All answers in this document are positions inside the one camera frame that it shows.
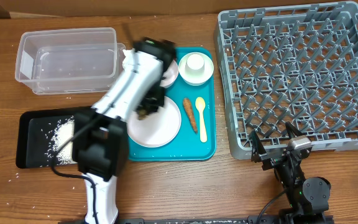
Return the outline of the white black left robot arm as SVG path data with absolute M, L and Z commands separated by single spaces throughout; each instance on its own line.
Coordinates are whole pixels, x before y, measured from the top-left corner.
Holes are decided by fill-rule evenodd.
M 133 43 L 126 68 L 89 111 L 75 115 L 72 158 L 86 183 L 84 223 L 115 223 L 117 177 L 129 155 L 127 120 L 133 112 L 149 115 L 164 105 L 163 73 L 176 59 L 175 44 L 148 37 Z

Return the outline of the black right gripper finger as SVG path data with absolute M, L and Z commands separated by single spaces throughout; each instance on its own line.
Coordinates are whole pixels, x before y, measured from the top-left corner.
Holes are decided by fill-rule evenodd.
M 265 154 L 266 150 L 264 148 L 264 145 L 262 144 L 260 138 L 257 135 L 257 132 L 255 130 L 253 130 L 250 134 L 250 141 L 251 141 L 251 145 L 252 145 L 252 155 L 256 156 L 256 155 L 261 155 L 261 154 Z
M 299 129 L 297 129 L 296 127 L 294 127 L 294 125 L 292 125 L 292 124 L 291 124 L 290 122 L 288 122 L 288 121 L 285 123 L 285 127 L 286 127 L 286 131 L 287 131 L 288 137 L 289 137 L 290 139 L 304 135 Z

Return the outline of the white cup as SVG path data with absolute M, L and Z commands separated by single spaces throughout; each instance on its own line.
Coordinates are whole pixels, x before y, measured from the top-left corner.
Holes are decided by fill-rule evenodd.
M 189 73 L 199 74 L 204 69 L 204 58 L 200 54 L 191 54 L 186 61 L 186 66 Z

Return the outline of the brown granola chunk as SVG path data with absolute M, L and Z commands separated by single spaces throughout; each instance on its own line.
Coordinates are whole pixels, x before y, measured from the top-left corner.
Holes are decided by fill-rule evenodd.
M 138 120 L 143 120 L 149 115 L 149 113 L 146 110 L 139 110 L 137 114 L 138 114 Z

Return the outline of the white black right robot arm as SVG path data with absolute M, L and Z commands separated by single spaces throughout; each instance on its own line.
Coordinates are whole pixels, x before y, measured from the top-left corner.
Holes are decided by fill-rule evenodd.
M 289 122 L 285 123 L 288 137 L 286 147 L 266 150 L 255 131 L 251 132 L 252 162 L 261 162 L 263 170 L 273 169 L 283 191 L 271 199 L 258 214 L 256 223 L 333 223 L 333 217 L 324 215 L 329 210 L 331 183 L 323 177 L 306 178 L 301 169 L 303 159 L 309 157 L 312 141 Z M 282 195 L 290 208 L 278 215 L 268 216 L 266 210 Z

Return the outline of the orange carrot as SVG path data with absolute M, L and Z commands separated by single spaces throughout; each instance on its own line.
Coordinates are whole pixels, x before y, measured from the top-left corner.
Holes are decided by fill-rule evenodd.
M 190 125 L 191 125 L 193 131 L 197 134 L 198 128 L 197 128 L 196 121 L 195 121 L 193 107 L 192 107 L 192 104 L 191 104 L 191 101 L 189 98 L 183 99 L 183 107 L 184 107 L 184 110 L 186 112 L 186 115 L 189 119 L 189 122 L 190 122 Z

